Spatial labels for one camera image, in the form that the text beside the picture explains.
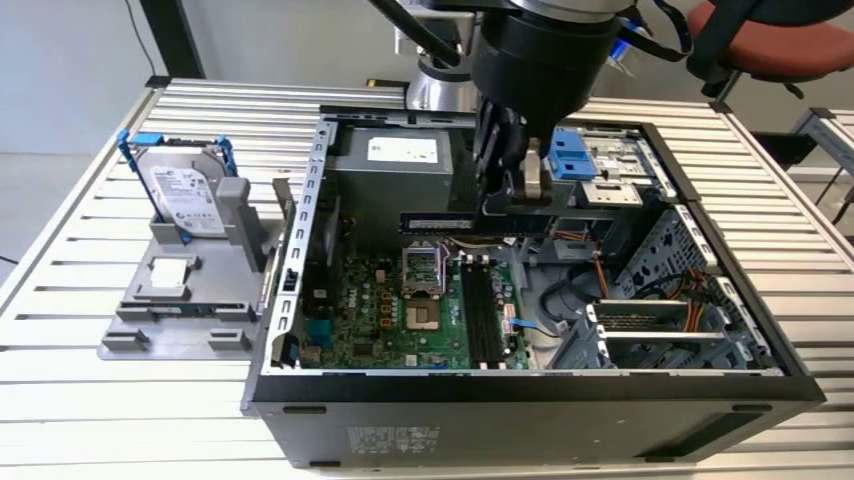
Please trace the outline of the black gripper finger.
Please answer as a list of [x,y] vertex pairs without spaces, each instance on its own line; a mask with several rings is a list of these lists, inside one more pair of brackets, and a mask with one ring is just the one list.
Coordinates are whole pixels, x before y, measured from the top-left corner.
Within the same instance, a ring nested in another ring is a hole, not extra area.
[[490,198],[503,191],[506,172],[518,168],[529,146],[527,122],[510,108],[479,99],[472,159],[476,163],[475,216],[486,213]]
[[522,205],[551,203],[550,173],[543,165],[541,141],[529,140],[517,171],[511,175],[513,201]]

